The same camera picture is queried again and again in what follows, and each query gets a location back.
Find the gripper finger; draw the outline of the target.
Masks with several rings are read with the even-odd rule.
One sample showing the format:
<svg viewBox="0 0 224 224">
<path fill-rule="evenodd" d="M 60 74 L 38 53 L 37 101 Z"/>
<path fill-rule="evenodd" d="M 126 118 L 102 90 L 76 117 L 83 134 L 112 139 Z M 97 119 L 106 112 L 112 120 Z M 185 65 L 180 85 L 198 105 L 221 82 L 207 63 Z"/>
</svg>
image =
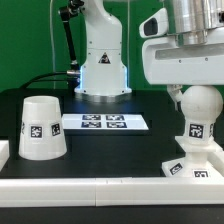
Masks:
<svg viewBox="0 0 224 224">
<path fill-rule="evenodd" d="M 182 99 L 182 86 L 181 85 L 168 85 L 167 86 L 167 92 L 169 94 L 169 96 L 171 97 L 171 99 L 174 102 L 175 105 L 175 109 L 178 109 L 178 103 L 181 101 Z"/>
</svg>

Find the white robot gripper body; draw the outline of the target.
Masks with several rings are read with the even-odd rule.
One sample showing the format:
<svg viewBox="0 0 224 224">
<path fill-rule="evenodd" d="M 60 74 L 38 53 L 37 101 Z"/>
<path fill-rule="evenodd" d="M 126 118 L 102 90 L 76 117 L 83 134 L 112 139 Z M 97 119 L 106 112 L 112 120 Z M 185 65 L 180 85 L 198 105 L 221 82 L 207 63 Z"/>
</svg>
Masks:
<svg viewBox="0 0 224 224">
<path fill-rule="evenodd" d="M 139 33 L 150 84 L 224 84 L 222 8 L 163 7 L 141 23 Z"/>
</svg>

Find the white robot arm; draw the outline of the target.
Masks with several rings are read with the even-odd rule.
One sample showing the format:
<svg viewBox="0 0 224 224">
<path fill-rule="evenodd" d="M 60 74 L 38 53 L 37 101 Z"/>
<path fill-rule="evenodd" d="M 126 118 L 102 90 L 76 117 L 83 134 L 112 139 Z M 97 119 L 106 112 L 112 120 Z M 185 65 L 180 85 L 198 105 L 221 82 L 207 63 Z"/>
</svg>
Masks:
<svg viewBox="0 0 224 224">
<path fill-rule="evenodd" d="M 184 85 L 224 85 L 224 0 L 162 2 L 139 27 L 146 80 L 176 103 Z"/>
</svg>

